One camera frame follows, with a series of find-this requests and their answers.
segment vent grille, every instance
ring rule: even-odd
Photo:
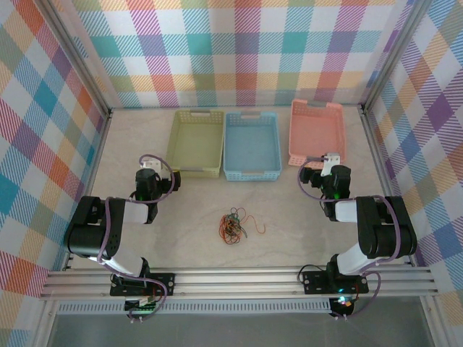
[[[175,300],[166,302],[158,313],[169,314],[265,314],[327,313],[329,299],[261,300]],[[62,301],[58,314],[125,314],[124,301]]]
[[[330,312],[329,300],[182,300],[166,302],[159,313],[290,313]]]
[[[57,314],[121,314],[124,299],[114,301],[62,301]]]

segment blue plastic basket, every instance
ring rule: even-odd
[[[275,112],[226,114],[224,172],[228,181],[275,181],[281,173]]]

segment black mounting bracket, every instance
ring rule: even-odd
[[[148,273],[145,278],[151,278],[162,282],[167,288],[167,296],[174,295],[175,274],[174,273]],[[151,282],[141,280],[128,280],[113,275],[111,277],[110,296],[162,296],[164,292],[160,286]]]
[[[368,282],[362,276],[345,276],[343,281],[330,280],[327,271],[305,271],[302,273],[304,294],[359,294],[368,293]]]

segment plastic basket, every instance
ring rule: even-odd
[[[275,181],[281,173],[274,112],[226,114],[224,172],[228,181]]]
[[[224,112],[175,112],[166,161],[182,177],[218,177],[224,147]]]
[[[289,165],[301,166],[307,156],[320,157],[335,152],[346,158],[346,140],[342,106],[327,103],[326,107],[312,107],[306,100],[295,99],[291,107],[289,130]],[[322,163],[309,163],[322,168]]]

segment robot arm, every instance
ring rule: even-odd
[[[358,243],[343,254],[333,256],[330,266],[336,276],[359,275],[370,264],[389,258],[396,249],[396,231],[388,208],[377,197],[349,199],[350,172],[339,165],[339,155],[328,153],[323,170],[303,168],[300,181],[320,188],[328,202],[323,202],[326,217],[332,221],[356,223]],[[396,258],[414,254],[417,238],[402,197],[386,197],[399,222],[400,249]]]
[[[69,227],[64,236],[64,244],[68,250],[79,257],[97,261],[98,253],[103,245],[106,234],[107,218],[111,224],[108,242],[102,254],[100,263],[108,265],[119,273],[140,278],[131,283],[150,292],[147,282],[142,278],[152,278],[148,262],[137,256],[130,249],[120,244],[124,226],[128,223],[151,224],[158,213],[157,202],[162,194],[166,194],[172,185],[170,172],[158,160],[142,162],[142,169],[135,175],[136,190],[131,194],[137,202],[121,198],[111,198],[108,201],[109,215],[106,214],[105,201],[99,197],[82,197],[72,216]],[[174,172],[173,191],[181,185],[179,172]],[[118,283],[126,283],[120,278]]]

